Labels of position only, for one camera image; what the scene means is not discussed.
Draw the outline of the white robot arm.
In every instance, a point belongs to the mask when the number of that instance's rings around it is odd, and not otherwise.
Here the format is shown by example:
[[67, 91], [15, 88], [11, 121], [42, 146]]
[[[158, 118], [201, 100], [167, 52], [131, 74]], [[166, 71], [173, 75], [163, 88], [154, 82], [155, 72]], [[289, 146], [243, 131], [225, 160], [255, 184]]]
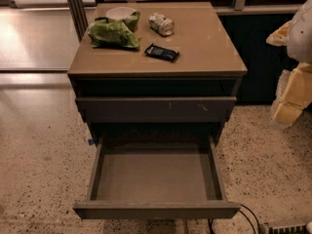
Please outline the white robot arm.
[[298, 62], [293, 71], [282, 71], [271, 106], [270, 125], [284, 130], [312, 102], [312, 0], [307, 0], [290, 21], [271, 33], [266, 43], [286, 46], [288, 57]]

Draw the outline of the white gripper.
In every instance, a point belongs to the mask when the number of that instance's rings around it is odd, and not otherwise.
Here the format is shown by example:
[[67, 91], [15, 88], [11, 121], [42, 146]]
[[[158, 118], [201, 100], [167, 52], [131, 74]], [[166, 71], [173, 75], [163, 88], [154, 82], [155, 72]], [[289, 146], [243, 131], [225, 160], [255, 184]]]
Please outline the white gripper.
[[[288, 44], [290, 22], [273, 33], [266, 43], [281, 47]], [[276, 99], [270, 111], [272, 127], [290, 127], [312, 102], [312, 64], [300, 62], [293, 71], [283, 70], [276, 89]]]

